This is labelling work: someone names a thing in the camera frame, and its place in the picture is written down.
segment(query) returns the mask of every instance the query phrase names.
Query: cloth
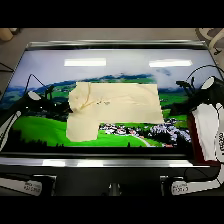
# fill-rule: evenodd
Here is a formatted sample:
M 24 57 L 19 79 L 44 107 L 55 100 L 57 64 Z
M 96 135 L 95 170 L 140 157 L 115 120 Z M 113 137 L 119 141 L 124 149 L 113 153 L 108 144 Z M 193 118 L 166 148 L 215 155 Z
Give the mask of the cloth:
M 211 104 L 200 104 L 192 113 L 204 159 L 216 161 L 215 137 L 219 127 L 218 113 Z
M 76 84 L 69 94 L 73 113 L 69 114 L 66 136 L 71 141 L 95 140 L 100 123 L 164 123 L 156 84 Z

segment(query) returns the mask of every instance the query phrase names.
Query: beige cloth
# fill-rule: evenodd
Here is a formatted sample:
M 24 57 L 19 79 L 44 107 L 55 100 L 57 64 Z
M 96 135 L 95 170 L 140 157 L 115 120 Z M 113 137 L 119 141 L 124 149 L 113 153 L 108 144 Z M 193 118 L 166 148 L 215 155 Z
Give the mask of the beige cloth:
M 69 94 L 73 113 L 67 121 L 67 137 L 71 141 L 95 140 L 100 123 L 164 123 L 156 84 L 76 84 Z

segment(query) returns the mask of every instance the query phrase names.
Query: table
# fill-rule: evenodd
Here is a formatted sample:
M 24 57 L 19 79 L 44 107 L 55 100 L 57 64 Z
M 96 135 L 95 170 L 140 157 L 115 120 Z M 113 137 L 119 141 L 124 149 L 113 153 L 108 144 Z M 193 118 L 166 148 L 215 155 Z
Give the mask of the table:
M 89 58 L 95 59 L 98 65 L 104 59 L 106 66 L 105 64 L 72 65 L 75 59 Z M 197 165 L 187 128 L 187 116 L 170 117 L 169 111 L 172 103 L 187 99 L 183 90 L 178 88 L 175 82 L 185 80 L 194 69 L 206 64 L 215 63 L 207 47 L 200 41 L 30 43 L 2 98 L 0 106 L 2 112 L 22 97 L 30 74 L 47 87 L 54 85 L 55 103 L 68 100 L 68 94 L 75 88 L 76 81 L 156 83 L 165 124 L 160 126 L 133 123 L 102 124 L 96 141 L 74 143 L 65 136 L 66 114 L 58 116 L 44 110 L 28 111 L 10 130 L 7 144 L 1 152 L 3 157 L 0 158 L 0 163 L 56 167 L 191 167 Z M 199 88 L 211 74 L 220 77 L 220 73 L 214 68 L 198 71 L 195 74 L 195 87 Z M 30 78 L 28 90 L 44 94 L 45 87 L 35 77 Z M 125 135 L 105 133 L 107 129 L 114 126 L 116 131 L 118 129 L 125 131 Z M 161 129 L 168 128 L 169 132 L 173 132 L 172 134 L 162 137 L 153 136 Z M 6 159 L 5 155 L 11 155 L 13 158 Z M 106 159 L 82 160 L 95 157 L 106 157 Z

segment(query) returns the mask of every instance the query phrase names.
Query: metal frame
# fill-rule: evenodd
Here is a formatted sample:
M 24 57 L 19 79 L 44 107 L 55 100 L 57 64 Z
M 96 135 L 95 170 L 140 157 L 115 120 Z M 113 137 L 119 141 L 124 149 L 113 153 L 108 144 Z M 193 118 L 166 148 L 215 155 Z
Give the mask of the metal frame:
M 82 41 L 50 41 L 50 42 L 31 42 L 27 44 L 25 51 L 31 50 L 59 50 L 59 49 L 94 49 L 103 47 L 108 49 L 133 49 L 137 45 L 137 49 L 192 49 L 192 50 L 208 50 L 204 41 L 190 40 L 156 40 L 156 41 L 127 41 L 127 40 L 82 40 Z M 7 158 L 3 156 L 13 156 L 16 153 L 1 153 L 0 164 L 2 165 L 22 165 L 22 166 L 53 166 L 53 167 L 194 167 L 192 161 L 188 160 L 150 160 L 147 156 L 141 159 L 38 159 L 38 158 Z

